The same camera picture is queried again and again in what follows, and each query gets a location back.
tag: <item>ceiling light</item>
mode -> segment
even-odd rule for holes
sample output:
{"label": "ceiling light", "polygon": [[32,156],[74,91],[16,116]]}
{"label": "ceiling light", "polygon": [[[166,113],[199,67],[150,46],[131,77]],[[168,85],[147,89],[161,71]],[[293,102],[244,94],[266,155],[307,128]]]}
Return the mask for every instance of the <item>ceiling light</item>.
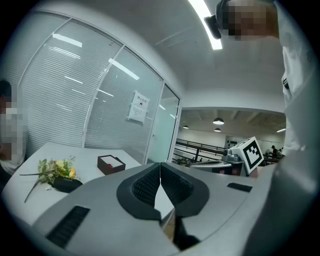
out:
{"label": "ceiling light", "polygon": [[286,130],[286,128],[281,129],[281,130],[277,130],[276,132],[277,132],[277,133],[281,133],[281,132],[284,132],[285,130]]}
{"label": "ceiling light", "polygon": [[82,47],[82,42],[76,41],[74,39],[71,39],[69,37],[63,36],[61,34],[53,34],[52,37],[56,38],[56,39],[59,39],[61,41],[65,41],[65,42],[67,42],[69,44],[72,44],[72,45],[75,45],[75,46],[78,46],[78,47]]}
{"label": "ceiling light", "polygon": [[215,39],[213,37],[208,25],[205,22],[205,17],[209,17],[212,15],[211,15],[208,7],[206,6],[206,3],[204,2],[204,0],[188,0],[188,1],[192,5],[193,9],[196,11],[196,13],[198,14],[198,16],[200,18],[200,20],[204,26],[204,29],[210,39],[212,49],[214,49],[214,50],[222,49],[221,40]]}
{"label": "ceiling light", "polygon": [[109,95],[109,96],[112,96],[112,97],[114,97],[112,94],[110,94],[110,93],[107,93],[107,92],[105,92],[105,91],[103,91],[103,90],[100,90],[100,89],[98,89],[98,91],[99,92],[102,92],[102,93],[104,93],[104,94],[107,94],[107,95]]}
{"label": "ceiling light", "polygon": [[126,67],[122,66],[119,62],[115,61],[114,59],[110,58],[109,62],[112,65],[115,65],[117,68],[121,69],[123,72],[127,73],[130,77],[134,78],[135,80],[140,79],[139,76],[137,76],[136,74],[132,73],[129,69],[127,69]]}
{"label": "ceiling light", "polygon": [[216,119],[213,120],[213,123],[215,125],[223,125],[225,123],[225,121],[222,118],[217,117]]}
{"label": "ceiling light", "polygon": [[78,90],[75,90],[75,89],[72,89],[72,91],[76,92],[76,93],[80,93],[80,94],[83,94],[83,95],[86,95],[85,93],[81,92],[81,91],[78,91]]}
{"label": "ceiling light", "polygon": [[75,81],[75,82],[77,82],[77,83],[79,83],[79,84],[83,84],[83,82],[81,82],[81,81],[78,81],[78,80],[76,80],[76,79],[73,79],[73,78],[71,78],[71,77],[69,77],[69,76],[64,76],[66,79],[70,79],[70,80],[72,80],[72,81]]}

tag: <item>flower bouquet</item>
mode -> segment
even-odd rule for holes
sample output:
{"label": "flower bouquet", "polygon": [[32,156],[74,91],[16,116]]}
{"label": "flower bouquet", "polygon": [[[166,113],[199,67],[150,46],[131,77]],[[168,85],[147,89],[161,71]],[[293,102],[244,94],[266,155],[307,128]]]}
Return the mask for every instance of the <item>flower bouquet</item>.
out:
{"label": "flower bouquet", "polygon": [[75,161],[75,156],[70,156],[68,159],[63,160],[50,160],[47,159],[39,160],[38,173],[34,174],[20,174],[21,176],[38,175],[39,178],[33,185],[29,194],[26,196],[24,202],[27,201],[32,190],[37,186],[38,183],[48,183],[52,185],[57,177],[65,177],[68,179],[74,179],[76,177],[76,169],[72,168],[72,164]]}

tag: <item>glass door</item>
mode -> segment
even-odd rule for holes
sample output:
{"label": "glass door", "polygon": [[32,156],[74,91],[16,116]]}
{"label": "glass door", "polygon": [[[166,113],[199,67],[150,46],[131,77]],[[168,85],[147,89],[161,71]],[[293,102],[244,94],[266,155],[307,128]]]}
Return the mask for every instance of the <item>glass door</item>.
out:
{"label": "glass door", "polygon": [[168,159],[178,107],[178,97],[165,85],[151,133],[147,164],[165,162]]}

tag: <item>window blinds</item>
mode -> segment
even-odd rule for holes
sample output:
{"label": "window blinds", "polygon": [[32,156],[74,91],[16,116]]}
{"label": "window blinds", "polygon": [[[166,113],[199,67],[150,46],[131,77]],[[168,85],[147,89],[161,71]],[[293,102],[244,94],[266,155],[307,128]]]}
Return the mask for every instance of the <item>window blinds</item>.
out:
{"label": "window blinds", "polygon": [[[124,48],[94,100],[84,146],[124,150],[144,164],[162,86],[163,80]],[[144,124],[128,120],[135,90],[150,99]]]}
{"label": "window blinds", "polygon": [[121,45],[73,20],[41,47],[21,81],[28,112],[28,151],[46,142],[81,147],[94,92]]}
{"label": "window blinds", "polygon": [[0,80],[16,87],[23,71],[36,50],[67,18],[33,13],[28,15],[13,33],[1,56]]}

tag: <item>person's arm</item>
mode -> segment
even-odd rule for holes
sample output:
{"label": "person's arm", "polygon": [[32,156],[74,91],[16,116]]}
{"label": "person's arm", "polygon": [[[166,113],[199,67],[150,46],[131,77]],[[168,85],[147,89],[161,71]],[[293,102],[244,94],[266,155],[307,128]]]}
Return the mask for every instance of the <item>person's arm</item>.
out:
{"label": "person's arm", "polygon": [[0,159],[1,160],[11,160],[11,143],[3,143],[0,146]]}

